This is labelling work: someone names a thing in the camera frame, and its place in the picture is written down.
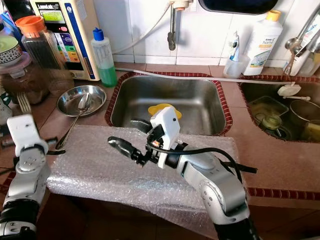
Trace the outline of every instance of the spoon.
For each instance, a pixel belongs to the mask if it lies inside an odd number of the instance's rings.
[[[67,138],[69,137],[71,130],[73,129],[73,127],[76,124],[76,121],[78,120],[78,118],[82,114],[84,114],[89,109],[90,105],[91,105],[91,94],[87,92],[85,95],[82,96],[81,100],[79,101],[79,104],[78,104],[79,114],[75,117],[75,119],[73,120],[70,128],[65,133],[65,135],[63,135],[63,137],[60,139],[60,141],[56,144],[56,146],[55,146],[56,150],[63,148],[63,146],[65,145],[65,143],[67,141]]]

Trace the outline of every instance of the countertop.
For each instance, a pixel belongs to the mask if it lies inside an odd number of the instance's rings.
[[[223,66],[186,66],[186,65],[160,65],[142,63],[117,63],[116,67],[130,68],[150,72],[186,72],[203,73],[221,78]],[[117,72],[120,77],[126,72]],[[264,75],[280,75],[277,68],[265,68]],[[76,85],[93,84],[99,82],[76,81]],[[288,142],[276,139],[264,133],[254,124],[243,99],[241,90],[235,82],[221,82],[226,102],[233,118],[231,129],[226,137],[235,139],[239,161],[241,164],[255,167],[257,174],[243,173],[250,195],[249,204],[256,206],[273,206],[288,208],[320,209],[320,144]],[[108,100],[94,115],[78,120],[80,125],[107,126],[105,112],[113,93],[112,88],[104,89]],[[69,128],[72,117],[67,117],[56,109],[55,97],[47,99],[32,106],[32,114],[39,128],[40,136],[44,139],[57,136],[62,137]],[[11,168],[13,163],[14,147],[0,149],[1,168]],[[54,156],[49,156],[51,164]],[[9,174],[0,176],[0,185],[8,184]]]

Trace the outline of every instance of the sink basin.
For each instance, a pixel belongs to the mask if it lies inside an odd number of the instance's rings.
[[[319,82],[297,82],[301,86],[301,90],[295,96],[298,97],[311,97],[311,102],[320,105],[320,83]],[[245,97],[247,103],[250,103],[262,96],[269,96],[278,102],[286,105],[288,108],[290,103],[295,99],[286,98],[283,99],[278,95],[277,91],[282,85],[271,85],[271,84],[256,84],[256,83],[241,83],[240,89]],[[300,141],[302,133],[304,131],[303,126],[294,124],[290,118],[290,111],[281,115],[282,125],[279,128],[281,137],[277,136],[274,131],[266,132],[276,138],[280,138],[287,141]]]
[[[209,80],[129,77],[120,86],[110,121],[115,127],[130,127],[133,118],[149,121],[148,108],[162,103],[171,104],[182,113],[179,123],[183,134],[226,132],[226,118],[217,86]]]

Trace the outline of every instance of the white bottle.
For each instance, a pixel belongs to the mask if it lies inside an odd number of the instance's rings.
[[[278,22],[280,11],[271,10],[264,20],[253,26],[244,55],[250,58],[243,75],[259,75],[274,47],[283,27]]]
[[[103,31],[97,27],[92,32],[91,46],[101,82],[106,87],[114,87],[117,85],[118,79],[109,38],[104,36]]]

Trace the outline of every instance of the plastic bottle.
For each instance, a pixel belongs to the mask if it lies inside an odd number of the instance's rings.
[[[253,26],[244,55],[250,58],[243,75],[259,75],[274,47],[283,27],[278,22],[280,11],[271,10],[264,20]]]
[[[15,21],[23,33],[21,42],[32,62],[42,68],[48,90],[55,97],[75,86],[58,50],[54,33],[47,30],[42,16],[25,16]]]
[[[102,84],[106,87],[114,87],[118,79],[109,38],[104,36],[104,32],[97,27],[92,32],[91,46]]]

